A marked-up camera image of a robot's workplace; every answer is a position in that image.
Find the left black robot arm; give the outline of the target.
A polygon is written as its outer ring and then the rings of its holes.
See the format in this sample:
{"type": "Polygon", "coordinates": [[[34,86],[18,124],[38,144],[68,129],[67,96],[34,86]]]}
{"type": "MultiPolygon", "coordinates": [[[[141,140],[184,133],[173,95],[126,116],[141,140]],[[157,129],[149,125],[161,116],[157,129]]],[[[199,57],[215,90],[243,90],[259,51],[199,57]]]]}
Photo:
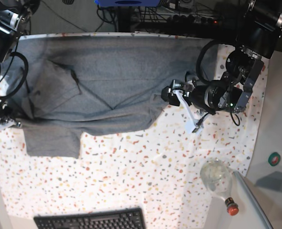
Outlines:
{"type": "Polygon", "coordinates": [[[262,58],[270,59],[282,33],[282,0],[248,0],[239,13],[235,48],[225,63],[226,70],[219,80],[204,78],[201,68],[206,52],[222,41],[212,40],[201,50],[196,66],[196,78],[191,81],[173,80],[161,92],[162,100],[173,106],[193,105],[206,114],[194,121],[199,129],[208,115],[227,112],[236,126],[239,113],[253,93],[253,87],[262,72],[262,58]]]}

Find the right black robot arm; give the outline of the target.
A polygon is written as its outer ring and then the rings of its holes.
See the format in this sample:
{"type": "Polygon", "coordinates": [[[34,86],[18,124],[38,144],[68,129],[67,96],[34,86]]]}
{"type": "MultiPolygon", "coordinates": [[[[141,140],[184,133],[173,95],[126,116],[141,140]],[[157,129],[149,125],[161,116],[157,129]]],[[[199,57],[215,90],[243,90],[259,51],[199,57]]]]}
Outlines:
{"type": "Polygon", "coordinates": [[[9,94],[0,96],[0,131],[21,125],[13,117],[12,110],[5,105],[5,102],[19,91],[27,78],[29,64],[26,57],[17,52],[17,47],[20,37],[24,35],[25,28],[39,5],[39,0],[0,0],[0,82],[6,76],[1,72],[1,63],[9,57],[18,57],[24,63],[22,78],[17,87],[9,94]]]}

